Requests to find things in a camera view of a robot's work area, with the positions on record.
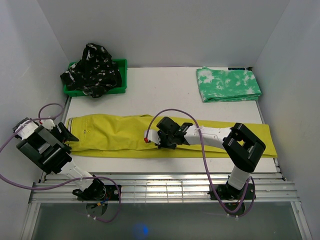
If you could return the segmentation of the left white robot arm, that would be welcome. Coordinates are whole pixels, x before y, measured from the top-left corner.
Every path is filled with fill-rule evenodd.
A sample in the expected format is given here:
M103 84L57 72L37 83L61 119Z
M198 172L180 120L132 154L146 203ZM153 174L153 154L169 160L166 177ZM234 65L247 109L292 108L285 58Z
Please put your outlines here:
M72 193L79 200L102 200L106 196L106 187L99 179L76 165L71 157L71 147L66 142L78 142L63 123L55 124L52 119L39 123L30 118L21 120L13 129L15 137L20 139L16 145L28 159L46 174L61 174L69 179L77 179L77 189Z

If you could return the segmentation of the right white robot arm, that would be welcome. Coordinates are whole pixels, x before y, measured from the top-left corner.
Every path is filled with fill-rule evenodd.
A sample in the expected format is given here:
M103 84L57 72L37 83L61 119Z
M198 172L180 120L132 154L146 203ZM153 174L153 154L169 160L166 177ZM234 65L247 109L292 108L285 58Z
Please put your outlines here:
M178 145L204 145L225 150L234 167L226 183L226 194L237 199L244 193L244 186L250 174L266 150L265 143L248 127L235 123L232 127L200 127L185 122L177 124L169 117L164 117L156 125L159 148L175 149Z

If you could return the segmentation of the yellow trousers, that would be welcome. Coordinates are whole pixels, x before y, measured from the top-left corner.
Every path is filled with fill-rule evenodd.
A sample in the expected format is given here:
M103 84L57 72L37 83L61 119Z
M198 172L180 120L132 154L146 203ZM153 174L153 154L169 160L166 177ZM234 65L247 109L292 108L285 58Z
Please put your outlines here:
M145 143L144 132L153 116L117 116L91 114L66 120L65 126L79 139L66 142L71 153L83 157L98 158L201 158L200 145L178 145L176 149L158 149L152 143ZM200 126L211 128L233 127L235 122L197 120ZM245 123L266 145L263 158L277 158L270 128L267 124ZM206 146L205 156L229 158L224 149Z

